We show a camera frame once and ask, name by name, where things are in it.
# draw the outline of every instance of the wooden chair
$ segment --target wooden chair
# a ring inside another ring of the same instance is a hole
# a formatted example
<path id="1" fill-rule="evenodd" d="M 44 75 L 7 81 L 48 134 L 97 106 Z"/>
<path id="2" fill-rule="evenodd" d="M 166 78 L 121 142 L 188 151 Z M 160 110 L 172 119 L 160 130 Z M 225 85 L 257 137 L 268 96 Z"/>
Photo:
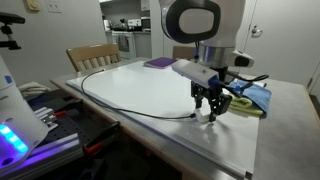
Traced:
<path id="1" fill-rule="evenodd" d="M 67 49 L 67 54 L 77 72 L 121 61 L 116 44 Z"/>
<path id="2" fill-rule="evenodd" d="M 173 59 L 187 59 L 194 60 L 195 47 L 188 46 L 173 46 L 172 58 Z"/>

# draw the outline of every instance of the countertop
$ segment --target countertop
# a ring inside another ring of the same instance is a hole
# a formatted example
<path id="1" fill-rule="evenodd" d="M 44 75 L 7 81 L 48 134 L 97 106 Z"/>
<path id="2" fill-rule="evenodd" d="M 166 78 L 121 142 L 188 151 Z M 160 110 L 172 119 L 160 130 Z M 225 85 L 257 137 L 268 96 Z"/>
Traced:
<path id="1" fill-rule="evenodd" d="M 146 61 L 136 58 L 94 70 L 73 73 L 52 79 L 51 82 L 83 99 L 90 109 L 107 120 L 121 121 L 124 131 L 144 144 L 155 155 L 183 173 L 189 179 L 233 179 L 219 166 L 192 153 L 182 146 L 162 137 L 124 116 L 108 112 L 91 102 L 77 90 L 67 86 L 70 79 L 82 77 L 99 69 L 118 68 L 123 65 Z M 255 170 L 252 179 L 318 179 L 320 176 L 319 118 L 304 86 L 267 79 L 272 91 L 269 114 L 259 123 Z"/>
<path id="2" fill-rule="evenodd" d="M 146 34 L 146 35 L 151 35 L 151 32 L 144 32 L 144 31 L 130 31 L 133 34 Z"/>

